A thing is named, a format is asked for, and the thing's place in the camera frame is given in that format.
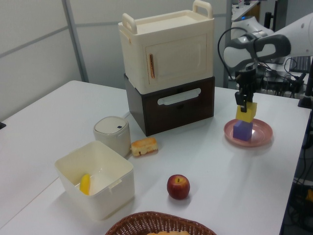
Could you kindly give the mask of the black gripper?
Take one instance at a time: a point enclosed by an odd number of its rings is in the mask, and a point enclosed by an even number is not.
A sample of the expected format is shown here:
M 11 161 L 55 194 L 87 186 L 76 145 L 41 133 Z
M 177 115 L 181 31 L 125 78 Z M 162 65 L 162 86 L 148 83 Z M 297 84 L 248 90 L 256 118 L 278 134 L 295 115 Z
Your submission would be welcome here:
M 256 70 L 236 71 L 235 80 L 239 90 L 235 93 L 236 103 L 240 111 L 246 113 L 246 102 L 253 102 L 254 93 L 259 87 Z

